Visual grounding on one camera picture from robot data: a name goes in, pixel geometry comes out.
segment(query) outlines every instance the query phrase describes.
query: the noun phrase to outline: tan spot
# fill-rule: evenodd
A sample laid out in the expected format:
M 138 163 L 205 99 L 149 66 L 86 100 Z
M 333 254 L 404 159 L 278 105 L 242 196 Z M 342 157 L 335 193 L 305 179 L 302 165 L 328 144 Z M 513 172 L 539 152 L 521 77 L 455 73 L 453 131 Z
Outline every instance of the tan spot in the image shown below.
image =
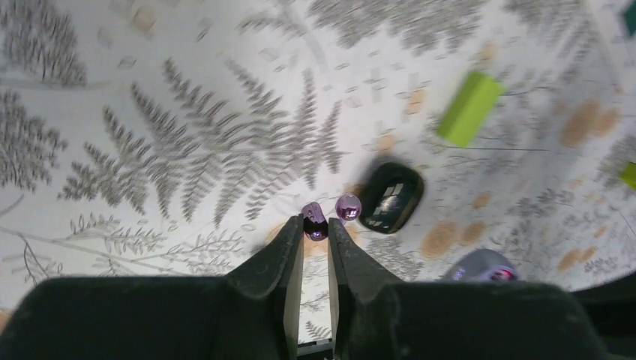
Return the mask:
M 481 209 L 488 206 L 488 203 L 491 201 L 492 193 L 490 191 L 486 191 L 484 193 L 480 193 L 473 201 L 472 208 L 473 209 Z
M 278 235 L 278 232 L 281 231 L 281 229 L 284 226 L 285 226 L 285 223 L 282 223 L 281 225 L 278 225 L 274 229 L 272 229 L 267 234 L 267 236 L 265 237 L 265 245 L 267 245 L 270 242 L 272 242 L 272 240 L 274 240 L 276 235 Z M 345 227 L 346 227 L 346 231 L 351 236 L 351 239 L 353 240 L 353 242 L 356 243 L 357 245 L 359 245 L 360 244 L 360 231 L 358 229 L 356 229 L 356 226 L 353 225 L 353 224 L 347 224 Z M 315 257 L 315 256 L 320 256 L 320 255 L 327 254 L 327 250 L 329 249 L 329 240 L 328 239 L 325 239 L 325 240 L 322 240 L 322 241 L 313 241 L 307 235 L 303 236 L 302 244 L 303 244 L 303 247 L 304 247 L 303 248 L 303 257 L 305 259 L 310 258 L 310 257 Z
M 594 232 L 594 239 L 600 239 L 601 236 L 605 235 L 607 231 L 608 231 L 608 226 L 602 225 L 596 230 L 596 232 Z
M 428 232 L 421 242 L 420 254 L 429 259 L 444 256 L 457 241 L 458 229 L 455 223 L 443 221 Z
M 588 261 L 590 261 L 592 259 L 592 257 L 594 256 L 594 254 L 596 253 L 597 250 L 598 250 L 598 248 L 596 246 L 592 246 L 592 247 L 588 248 L 587 250 L 585 250 L 580 255 L 580 259 L 578 260 L 578 262 L 579 263 L 587 263 Z
M 596 193 L 594 193 L 593 191 L 590 191 L 586 196 L 585 196 L 585 201 L 587 203 L 594 203 L 596 200 Z
M 155 9 L 148 5 L 141 5 L 133 17 L 133 26 L 141 32 L 148 32 L 157 22 Z
M 488 41 L 484 47 L 481 48 L 479 60 L 483 65 L 489 65 L 497 57 L 498 52 L 499 48 L 497 45 Z
M 422 111 L 422 107 L 426 102 L 426 91 L 423 88 L 415 90 L 409 98 L 409 103 L 406 105 L 406 114 L 413 115 Z
M 0 332 L 5 328 L 7 323 L 9 322 L 9 318 L 11 317 L 11 313 L 7 311 L 0 312 Z
M 463 230 L 459 244 L 467 246 L 478 243 L 479 240 L 482 239 L 482 235 L 484 235 L 485 230 L 486 225 L 483 221 L 471 223 L 466 229 Z
M 596 118 L 592 129 L 595 137 L 606 137 L 611 134 L 620 121 L 622 113 L 620 109 L 613 107 Z
M 591 99 L 582 103 L 563 128 L 561 145 L 573 148 L 583 144 L 599 116 L 599 108 L 598 100 Z
M 526 190 L 527 183 L 525 181 L 520 182 L 517 186 L 514 187 L 514 191 L 520 193 L 521 191 Z
M 550 230 L 547 227 L 544 227 L 543 229 L 541 229 L 541 232 L 539 234 L 539 236 L 541 236 L 541 242 L 546 243 L 548 242 L 548 233 L 550 232 Z
M 360 197 L 360 195 L 362 195 L 362 189 L 364 188 L 365 186 L 363 184 L 354 184 L 349 186 L 347 189 L 345 189 L 344 192 L 347 194 L 352 194 L 352 195 L 356 195 L 357 197 Z
M 395 147 L 395 143 L 397 140 L 395 139 L 395 135 L 391 133 L 387 133 L 386 135 L 382 135 L 377 142 L 377 149 L 381 155 L 388 155 L 391 153 L 391 150 Z
M 581 258 L 581 251 L 578 249 L 570 250 L 559 262 L 556 270 L 558 272 L 564 272 L 572 268 L 572 266 L 576 265 Z
M 585 182 L 584 178 L 577 178 L 576 180 L 572 180 L 570 181 L 570 189 L 576 190 L 580 188 L 584 182 Z
M 552 113 L 554 115 L 563 115 L 568 111 L 568 107 L 564 103 L 555 103 L 552 108 Z

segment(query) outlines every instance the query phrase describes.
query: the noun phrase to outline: purple bead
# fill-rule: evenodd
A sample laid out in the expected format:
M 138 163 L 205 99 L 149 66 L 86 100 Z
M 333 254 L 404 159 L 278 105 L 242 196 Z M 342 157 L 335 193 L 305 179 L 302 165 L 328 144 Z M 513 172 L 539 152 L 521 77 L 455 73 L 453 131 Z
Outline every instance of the purple bead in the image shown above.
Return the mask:
M 310 202 L 303 206 L 303 231 L 309 239 L 319 242 L 320 240 L 327 239 L 327 232 L 329 231 L 329 224 L 323 214 L 323 210 L 320 208 L 318 202 Z
M 336 214 L 341 220 L 354 221 L 362 212 L 362 204 L 357 196 L 346 193 L 336 201 Z

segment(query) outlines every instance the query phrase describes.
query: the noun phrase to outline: gray object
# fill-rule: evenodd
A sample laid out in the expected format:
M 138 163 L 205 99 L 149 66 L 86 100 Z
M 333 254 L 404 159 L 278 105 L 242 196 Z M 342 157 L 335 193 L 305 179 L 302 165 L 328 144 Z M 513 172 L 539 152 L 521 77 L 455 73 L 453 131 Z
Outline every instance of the gray object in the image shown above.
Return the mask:
M 515 267 L 500 253 L 478 249 L 464 256 L 439 281 L 514 281 Z

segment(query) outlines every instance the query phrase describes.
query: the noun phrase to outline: fern print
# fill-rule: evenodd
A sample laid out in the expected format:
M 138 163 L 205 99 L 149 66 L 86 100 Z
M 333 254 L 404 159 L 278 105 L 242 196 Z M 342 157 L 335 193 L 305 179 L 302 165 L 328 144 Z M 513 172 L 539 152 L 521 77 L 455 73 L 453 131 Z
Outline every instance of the fern print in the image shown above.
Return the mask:
M 313 74 L 304 72 L 304 95 L 298 107 L 295 121 L 290 124 L 283 121 L 289 115 L 287 111 L 277 110 L 281 101 L 274 97 L 273 91 L 265 90 L 265 86 L 253 78 L 235 62 L 228 63 L 235 72 L 238 81 L 249 96 L 253 121 L 251 133 L 253 145 L 265 149 L 263 177 L 256 183 L 247 198 L 247 218 L 253 220 L 260 215 L 263 206 L 278 191 L 303 177 L 310 189 L 314 189 L 316 176 L 323 159 L 328 159 L 331 173 L 339 171 L 342 151 L 336 148 L 335 127 L 340 115 L 340 103 L 322 127 L 322 135 L 316 125 L 314 113 L 315 88 Z
M 338 151 L 338 140 L 336 139 L 336 127 L 338 126 L 338 117 L 340 116 L 341 102 L 334 103 L 331 114 L 320 129 L 320 143 L 316 147 L 320 147 L 322 159 L 327 163 L 327 167 L 332 174 L 340 172 L 340 162 L 344 153 Z
M 304 328 L 313 341 L 329 339 L 332 336 L 330 328 L 315 325 L 311 320 L 304 324 Z
M 245 240 L 227 231 L 199 234 L 192 244 L 182 242 L 160 257 L 171 263 L 183 263 L 193 275 L 225 275 L 233 270 L 246 253 Z
M 62 263 L 36 253 L 24 235 L 18 233 L 17 236 L 24 242 L 24 251 L 2 258 L 3 263 L 20 263 L 11 270 L 11 274 L 23 272 L 25 274 L 24 282 L 31 282 L 33 285 L 38 285 L 46 279 L 62 276 L 64 268 Z
M 603 184 L 606 190 L 622 189 L 624 190 L 624 198 L 636 194 L 621 178 L 629 163 L 636 163 L 636 136 L 626 135 L 618 140 L 610 149 L 601 164 L 598 166 L 598 175 L 596 181 Z
M 266 11 L 255 13 L 241 21 L 237 28 L 241 33 L 247 30 L 259 31 L 263 28 L 280 29 L 291 38 L 300 38 L 305 34 L 305 29 L 285 16 L 272 15 Z
M 4 32 L 2 55 L 8 64 L 42 83 L 86 84 L 86 66 L 75 53 L 77 36 L 71 15 L 54 0 L 10 0 L 0 6 Z
M 374 238 L 367 247 L 367 253 L 391 273 L 404 281 L 415 281 L 424 268 L 424 263 L 413 253 L 400 251 L 403 241 L 397 236 Z
M 239 112 L 221 115 L 228 102 L 214 101 L 213 92 L 191 86 L 168 59 L 163 75 L 174 101 L 185 112 L 184 119 L 164 110 L 134 83 L 130 95 L 148 136 L 135 136 L 106 107 L 103 121 L 115 153 L 86 142 L 84 149 L 92 164 L 73 162 L 74 174 L 67 177 L 58 198 L 93 200 L 101 196 L 110 206 L 126 202 L 144 215 L 154 186 L 165 218 L 171 217 L 173 200 L 180 194 L 181 211 L 192 221 L 203 199 L 220 185 L 214 207 L 214 224 L 219 227 L 228 211 L 247 194 L 247 217 L 253 220 L 273 195 L 296 179 L 304 177 L 313 187 L 323 159 L 329 171 L 339 171 L 344 156 L 335 138 L 340 104 L 334 105 L 320 127 L 313 111 L 310 71 L 305 72 L 306 96 L 297 122 L 290 124 L 285 119 L 289 113 L 278 109 L 281 97 L 266 90 L 236 63 L 228 62 L 228 67 L 248 95 L 250 121 L 238 121 Z M 301 161 L 290 166 L 298 156 Z
M 224 161 L 220 153 L 227 152 L 248 140 L 244 136 L 236 136 L 247 127 L 247 124 L 228 127 L 241 115 L 238 112 L 231 112 L 221 119 L 216 119 L 218 113 L 227 105 L 227 101 L 220 100 L 208 107 L 215 94 L 202 94 L 201 86 L 191 88 L 191 81 L 183 80 L 171 59 L 164 63 L 163 75 L 170 84 L 170 91 L 175 95 L 175 100 L 182 102 L 181 108 L 188 111 L 186 117 L 194 119 L 193 125 L 198 129 L 199 144 L 205 150 L 203 155 L 188 163 L 184 177 L 181 209 L 185 218 L 191 221 L 203 198 L 210 194 L 221 179 L 227 159 Z
M 146 173 L 157 189 L 161 214 L 168 218 L 170 200 L 179 187 L 184 169 L 179 161 L 197 150 L 199 143 L 194 141 L 193 136 L 185 135 L 186 125 L 177 127 L 176 118 L 171 118 L 169 112 L 164 112 L 144 96 L 137 84 L 132 86 L 132 95 L 154 140 L 152 147 L 157 160 Z
M 13 185 L 35 192 L 38 182 L 49 184 L 58 167 L 58 153 L 67 147 L 44 119 L 29 117 L 14 91 L 0 91 L 0 187 Z
M 488 0 L 314 0 L 307 13 L 316 27 L 330 27 L 338 43 L 351 48 L 372 38 L 387 23 L 391 36 L 401 36 L 405 50 L 420 56 L 445 41 L 449 51 L 471 38 Z
M 561 44 L 560 58 L 577 49 L 574 58 L 580 60 L 596 39 L 581 0 L 506 0 L 503 10 L 518 15 L 530 34 L 546 39 L 549 47 Z
M 314 77 L 311 71 L 305 70 L 304 77 L 304 94 L 303 99 L 298 107 L 298 112 L 292 125 L 292 131 L 296 134 L 311 134 L 316 131 L 316 125 L 313 122 L 316 116 L 316 88 L 314 86 Z M 304 174 L 304 180 L 311 190 L 316 188 L 316 177 L 318 173 L 318 161 L 312 161 L 311 151 L 316 148 L 317 139 L 309 136 L 296 136 L 292 138 L 292 150 L 296 152 L 297 157 L 293 160 L 295 167 L 298 167 L 298 174 Z

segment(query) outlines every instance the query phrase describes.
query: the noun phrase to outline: fern leaf pattern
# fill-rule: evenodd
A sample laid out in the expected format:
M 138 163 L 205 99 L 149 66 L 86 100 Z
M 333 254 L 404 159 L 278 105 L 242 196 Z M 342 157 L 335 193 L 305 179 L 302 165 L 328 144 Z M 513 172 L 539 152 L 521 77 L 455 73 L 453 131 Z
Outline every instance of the fern leaf pattern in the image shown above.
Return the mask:
M 340 172 L 340 162 L 344 153 L 338 151 L 338 140 L 336 139 L 336 127 L 338 126 L 338 117 L 340 116 L 341 102 L 334 104 L 331 114 L 325 121 L 320 131 L 320 152 L 322 159 L 327 163 L 327 167 L 332 174 Z
M 126 202 L 144 215 L 151 186 L 165 218 L 172 216 L 170 207 L 181 194 L 182 214 L 192 221 L 203 199 L 222 184 L 214 211 L 214 223 L 219 227 L 248 193 L 247 218 L 253 220 L 272 196 L 295 180 L 305 178 L 313 188 L 323 158 L 330 172 L 339 171 L 344 154 L 337 150 L 335 139 L 340 103 L 319 126 L 309 70 L 304 72 L 302 104 L 291 124 L 285 119 L 289 113 L 279 108 L 281 96 L 235 62 L 227 65 L 248 96 L 250 121 L 239 120 L 239 112 L 225 112 L 228 101 L 214 100 L 215 93 L 192 86 L 168 59 L 163 64 L 164 80 L 174 101 L 181 104 L 184 118 L 164 110 L 133 83 L 130 95 L 148 136 L 135 136 L 106 107 L 103 121 L 115 154 L 87 142 L 84 149 L 92 165 L 73 162 L 73 175 L 67 177 L 58 198 L 93 200 L 101 196 L 110 206 Z M 300 161 L 290 166 L 297 157 Z
M 214 223 L 217 227 L 230 208 L 245 195 L 248 188 L 263 176 L 261 166 L 261 160 L 249 152 L 231 154 L 223 159 L 226 176 L 214 213 Z
M 10 0 L 0 7 L 4 31 L 2 55 L 11 66 L 43 83 L 86 84 L 86 66 L 75 53 L 77 36 L 71 15 L 54 0 Z
M 568 36 L 565 47 L 573 47 L 572 38 L 592 33 L 581 0 L 506 0 L 503 10 L 518 15 L 533 35 L 547 39 L 551 47 Z
M 251 115 L 256 117 L 250 134 L 252 144 L 266 149 L 267 166 L 247 198 L 247 218 L 253 220 L 259 216 L 267 200 L 294 182 L 299 174 L 294 173 L 293 166 L 290 166 L 293 160 L 293 151 L 290 150 L 293 147 L 290 148 L 291 142 L 287 138 L 289 124 L 281 120 L 289 113 L 276 110 L 281 97 L 273 98 L 273 91 L 265 92 L 265 86 L 236 63 L 230 62 L 228 66 L 249 95 L 248 101 L 252 103 Z
M 266 11 L 256 13 L 241 21 L 237 28 L 241 33 L 247 30 L 259 31 L 264 28 L 280 29 L 291 38 L 300 38 L 305 34 L 305 30 L 299 24 L 287 19 L 284 16 L 273 16 Z
M 311 320 L 304 324 L 304 328 L 314 341 L 329 339 L 332 336 L 330 328 L 315 325 Z
M 66 147 L 58 130 L 27 115 L 20 94 L 0 91 L 0 188 L 13 185 L 35 192 L 38 182 L 49 184 L 58 153 Z
M 227 65 L 237 76 L 248 95 L 247 100 L 251 102 L 251 115 L 255 119 L 250 132 L 250 142 L 258 149 L 265 150 L 266 166 L 262 171 L 262 178 L 247 198 L 247 218 L 253 220 L 258 218 L 269 199 L 295 180 L 304 178 L 307 186 L 313 190 L 323 157 L 328 159 L 329 170 L 332 173 L 339 170 L 338 164 L 344 154 L 335 150 L 335 126 L 340 104 L 334 105 L 334 110 L 324 124 L 322 132 L 319 132 L 315 115 L 314 77 L 310 70 L 306 70 L 303 73 L 302 102 L 298 107 L 295 121 L 290 124 L 283 120 L 289 113 L 277 109 L 281 97 L 275 97 L 271 90 L 266 91 L 265 85 L 234 61 L 229 61 Z
M 314 118 L 316 117 L 316 87 L 314 85 L 314 77 L 309 70 L 303 72 L 303 77 L 304 94 L 302 102 L 298 107 L 292 134 L 312 134 L 317 129 L 314 124 Z M 292 138 L 292 150 L 297 154 L 297 158 L 294 162 L 298 162 L 296 166 L 301 168 L 302 173 L 304 173 L 304 180 L 311 190 L 316 188 L 318 166 L 322 161 L 321 157 L 314 158 L 314 150 L 316 147 L 317 138 L 315 137 L 295 136 Z
M 636 136 L 625 135 L 618 140 L 610 149 L 598 166 L 596 181 L 603 184 L 605 190 L 622 189 L 623 197 L 628 198 L 635 195 L 635 192 L 620 178 L 620 174 L 625 170 L 630 162 L 636 162 Z

